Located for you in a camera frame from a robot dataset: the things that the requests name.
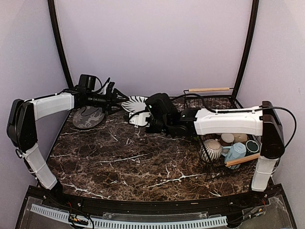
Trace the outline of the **white blue striped plate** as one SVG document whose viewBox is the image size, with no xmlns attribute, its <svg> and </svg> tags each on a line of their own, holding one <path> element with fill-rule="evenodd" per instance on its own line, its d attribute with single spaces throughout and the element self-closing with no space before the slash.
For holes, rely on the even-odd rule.
<svg viewBox="0 0 305 229">
<path fill-rule="evenodd" d="M 121 106 L 127 112 L 136 113 L 145 110 L 146 100 L 147 97 L 143 97 L 143 96 L 129 96 L 129 100 L 121 103 Z"/>
</svg>

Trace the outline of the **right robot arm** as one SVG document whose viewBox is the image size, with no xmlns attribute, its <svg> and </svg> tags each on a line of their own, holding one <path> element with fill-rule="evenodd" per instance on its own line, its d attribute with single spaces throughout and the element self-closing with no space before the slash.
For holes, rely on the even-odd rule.
<svg viewBox="0 0 305 229">
<path fill-rule="evenodd" d="M 164 132 L 171 137 L 198 136 L 216 133 L 261 136 L 262 145 L 251 190 L 243 203 L 253 207 L 262 198 L 276 161 L 284 154 L 282 125 L 269 101 L 248 109 L 213 110 L 185 109 L 179 112 L 170 99 L 149 98 L 145 102 L 151 113 L 150 128 L 154 133 Z"/>
</svg>

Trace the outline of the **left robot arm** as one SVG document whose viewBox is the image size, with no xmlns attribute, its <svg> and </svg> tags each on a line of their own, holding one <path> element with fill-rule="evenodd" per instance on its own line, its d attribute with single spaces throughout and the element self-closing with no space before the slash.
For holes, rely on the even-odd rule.
<svg viewBox="0 0 305 229">
<path fill-rule="evenodd" d="M 120 107 L 122 102 L 129 100 L 128 96 L 114 88 L 113 82 L 108 82 L 103 89 L 105 92 L 101 94 L 93 91 L 92 86 L 83 84 L 42 98 L 13 101 L 7 135 L 16 147 L 18 157 L 24 159 L 26 166 L 45 189 L 55 189 L 59 184 L 40 152 L 36 121 L 83 106 L 100 107 L 106 114 L 112 114 L 113 107 Z"/>
</svg>

